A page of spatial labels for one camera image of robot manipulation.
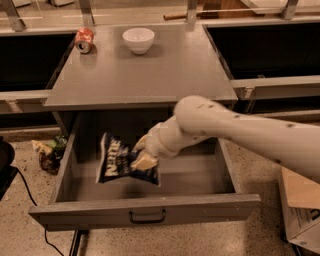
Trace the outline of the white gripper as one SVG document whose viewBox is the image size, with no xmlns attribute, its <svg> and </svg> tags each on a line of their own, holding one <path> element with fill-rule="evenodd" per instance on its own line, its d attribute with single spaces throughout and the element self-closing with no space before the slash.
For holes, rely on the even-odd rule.
<svg viewBox="0 0 320 256">
<path fill-rule="evenodd" d="M 138 140 L 133 150 L 141 152 L 137 159 L 131 163 L 132 169 L 145 171 L 158 165 L 156 158 L 171 158 L 174 156 L 173 152 L 161 140 L 160 134 L 162 131 L 163 122 L 160 122 Z"/>
</svg>

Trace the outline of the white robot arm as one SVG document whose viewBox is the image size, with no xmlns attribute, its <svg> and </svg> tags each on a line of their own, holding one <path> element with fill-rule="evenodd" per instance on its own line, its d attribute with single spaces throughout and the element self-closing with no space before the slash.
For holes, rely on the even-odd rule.
<svg viewBox="0 0 320 256">
<path fill-rule="evenodd" d="M 320 179 L 320 127 L 233 112 L 201 96 L 181 99 L 168 120 L 136 144 L 131 164 L 146 170 L 208 138 L 229 140 L 313 181 Z"/>
</svg>

